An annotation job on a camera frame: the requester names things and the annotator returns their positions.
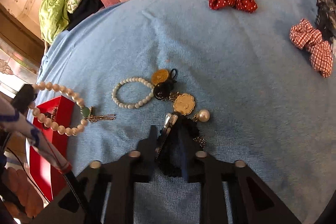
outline black cable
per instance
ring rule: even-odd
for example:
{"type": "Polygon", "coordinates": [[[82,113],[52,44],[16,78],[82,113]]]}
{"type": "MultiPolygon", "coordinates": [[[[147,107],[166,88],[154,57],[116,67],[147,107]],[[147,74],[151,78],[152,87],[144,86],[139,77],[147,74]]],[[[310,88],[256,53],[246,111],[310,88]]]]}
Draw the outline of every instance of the black cable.
{"type": "Polygon", "coordinates": [[[38,189],[38,191],[41,193],[41,195],[45,198],[45,200],[50,203],[50,201],[45,197],[45,195],[42,193],[42,191],[40,190],[40,188],[34,183],[34,181],[30,178],[30,176],[27,174],[25,167],[23,166],[21,160],[19,159],[19,157],[13,152],[13,150],[11,150],[9,147],[6,147],[8,149],[9,152],[11,152],[15,158],[19,161],[23,171],[26,173],[27,178],[30,180],[30,182],[36,187],[36,189],[38,189]]]}
{"type": "Polygon", "coordinates": [[[89,217],[89,223],[92,224],[101,224],[101,222],[95,217],[92,210],[90,209],[89,202],[84,194],[81,184],[76,179],[72,171],[63,174],[64,179],[66,180],[71,192],[75,196],[78,204],[82,207],[83,211],[86,213],[86,216],[89,217]]]}

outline striped cloth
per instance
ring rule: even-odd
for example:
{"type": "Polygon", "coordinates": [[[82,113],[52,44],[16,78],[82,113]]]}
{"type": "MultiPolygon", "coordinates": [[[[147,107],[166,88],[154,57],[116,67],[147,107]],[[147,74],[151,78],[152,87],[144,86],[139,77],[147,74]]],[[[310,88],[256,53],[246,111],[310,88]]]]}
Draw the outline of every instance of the striped cloth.
{"type": "Polygon", "coordinates": [[[297,48],[305,48],[311,53],[310,63],[323,78],[331,75],[333,55],[328,41],[322,39],[320,30],[315,29],[308,20],[301,19],[298,25],[292,26],[289,38],[297,48]]]}

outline wire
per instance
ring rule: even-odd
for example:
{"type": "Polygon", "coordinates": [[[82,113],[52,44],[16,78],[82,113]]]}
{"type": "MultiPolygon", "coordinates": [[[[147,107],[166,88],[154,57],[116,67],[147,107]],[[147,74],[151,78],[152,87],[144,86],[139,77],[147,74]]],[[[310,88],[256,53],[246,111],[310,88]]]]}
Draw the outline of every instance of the wire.
{"type": "Polygon", "coordinates": [[[27,178],[30,180],[30,182],[36,187],[36,189],[38,189],[38,191],[41,193],[41,195],[45,198],[45,200],[50,203],[50,201],[46,198],[46,196],[42,193],[42,191],[40,190],[40,188],[35,184],[35,182],[30,178],[30,176],[27,174],[25,167],[22,164],[22,161],[19,159],[19,157],[13,152],[13,150],[11,150],[9,147],[6,147],[8,149],[9,152],[11,152],[15,158],[19,161],[20,165],[22,166],[23,171],[26,173],[27,178]]]}

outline red box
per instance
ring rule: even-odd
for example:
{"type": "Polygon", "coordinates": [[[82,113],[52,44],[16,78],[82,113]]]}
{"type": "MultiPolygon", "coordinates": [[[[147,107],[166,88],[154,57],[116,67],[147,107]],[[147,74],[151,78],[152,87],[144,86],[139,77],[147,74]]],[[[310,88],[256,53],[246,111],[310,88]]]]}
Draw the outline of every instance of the red box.
{"type": "MultiPolygon", "coordinates": [[[[58,96],[37,107],[41,113],[53,113],[54,107],[58,107],[54,121],[66,128],[70,125],[74,104],[72,100],[64,96],[58,96]]],[[[33,125],[40,129],[57,150],[67,158],[67,135],[60,135],[51,128],[44,129],[43,124],[40,123],[36,117],[34,117],[33,125]]],[[[52,201],[53,197],[57,196],[60,190],[66,185],[62,174],[51,166],[50,163],[41,157],[32,147],[30,147],[29,153],[29,169],[30,175],[49,201],[52,201]]]]}

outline gold coin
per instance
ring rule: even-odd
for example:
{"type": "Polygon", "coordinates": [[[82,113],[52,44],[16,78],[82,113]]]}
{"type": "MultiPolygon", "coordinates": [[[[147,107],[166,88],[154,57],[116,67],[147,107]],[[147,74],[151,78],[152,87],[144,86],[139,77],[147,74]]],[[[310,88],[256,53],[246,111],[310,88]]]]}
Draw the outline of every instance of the gold coin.
{"type": "Polygon", "coordinates": [[[183,93],[179,95],[174,104],[174,111],[180,112],[182,115],[190,114],[195,107],[194,97],[188,93],[183,93]]]}
{"type": "Polygon", "coordinates": [[[169,71],[167,71],[166,69],[157,70],[152,74],[152,84],[157,85],[159,83],[162,83],[166,81],[168,77],[169,77],[169,71]]]}

